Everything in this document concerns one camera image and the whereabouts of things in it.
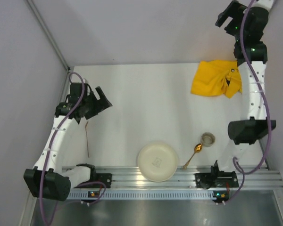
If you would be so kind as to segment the thin brown fork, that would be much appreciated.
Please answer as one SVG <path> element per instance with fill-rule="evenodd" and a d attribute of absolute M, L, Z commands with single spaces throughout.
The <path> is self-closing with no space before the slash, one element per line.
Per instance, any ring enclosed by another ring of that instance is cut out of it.
<path fill-rule="evenodd" d="M 88 123 L 89 122 L 87 121 L 84 129 L 85 129 L 85 135 L 86 135 L 87 156 L 89 158 L 90 157 L 90 153 L 89 153 L 89 142 L 88 142 L 88 131 L 87 131 Z"/>

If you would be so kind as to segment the yellow Pikachu cloth placemat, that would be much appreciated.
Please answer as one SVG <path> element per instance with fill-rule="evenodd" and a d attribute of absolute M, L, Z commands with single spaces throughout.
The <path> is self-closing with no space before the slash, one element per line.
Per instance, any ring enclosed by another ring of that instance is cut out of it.
<path fill-rule="evenodd" d="M 195 73 L 191 94 L 215 97 L 225 95 L 232 98 L 242 93 L 241 76 L 236 61 L 201 61 Z"/>

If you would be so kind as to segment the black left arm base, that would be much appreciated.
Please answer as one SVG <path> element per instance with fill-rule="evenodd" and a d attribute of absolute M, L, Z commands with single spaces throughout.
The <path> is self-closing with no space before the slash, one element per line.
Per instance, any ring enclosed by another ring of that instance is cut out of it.
<path fill-rule="evenodd" d="M 99 184 L 99 182 L 103 183 L 106 188 L 111 188 L 112 183 L 112 174 L 111 173 L 97 173 L 96 176 L 94 176 L 92 179 L 81 183 L 75 188 L 104 188 L 102 184 Z"/>

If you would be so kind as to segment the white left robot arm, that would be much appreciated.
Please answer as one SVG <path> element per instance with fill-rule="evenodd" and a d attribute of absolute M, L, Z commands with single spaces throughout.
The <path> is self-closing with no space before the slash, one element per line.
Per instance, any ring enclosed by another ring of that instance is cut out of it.
<path fill-rule="evenodd" d="M 72 188 L 110 187 L 111 174 L 98 174 L 95 166 L 77 164 L 67 172 L 62 162 L 67 154 L 78 153 L 70 141 L 78 133 L 82 118 L 90 119 L 112 106 L 101 87 L 96 97 L 89 84 L 74 82 L 64 102 L 57 105 L 50 136 L 38 161 L 24 172 L 24 181 L 33 197 L 65 201 Z"/>

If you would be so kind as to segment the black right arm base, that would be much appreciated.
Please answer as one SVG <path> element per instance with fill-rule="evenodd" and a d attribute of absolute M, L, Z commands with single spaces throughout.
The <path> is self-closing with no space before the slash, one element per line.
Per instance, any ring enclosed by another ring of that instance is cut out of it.
<path fill-rule="evenodd" d="M 218 161 L 210 167 L 209 173 L 195 174 L 196 187 L 202 189 L 210 188 L 238 188 L 238 178 L 234 171 L 224 172 L 219 169 Z"/>

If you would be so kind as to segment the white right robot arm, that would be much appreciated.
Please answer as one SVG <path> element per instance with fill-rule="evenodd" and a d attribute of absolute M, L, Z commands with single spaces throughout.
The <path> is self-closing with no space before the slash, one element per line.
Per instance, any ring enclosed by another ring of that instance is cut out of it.
<path fill-rule="evenodd" d="M 217 27 L 221 27 L 227 18 L 231 18 L 225 31 L 235 38 L 233 53 L 237 60 L 242 86 L 241 118 L 228 124 L 230 141 L 216 161 L 222 171 L 242 172 L 239 159 L 253 144 L 264 137 L 267 138 L 266 148 L 262 159 L 254 168 L 255 171 L 265 162 L 270 150 L 276 121 L 270 117 L 265 95 L 268 56 L 267 47 L 261 38 L 273 5 L 272 0 L 252 0 L 248 6 L 233 0 L 218 15 L 215 23 Z"/>

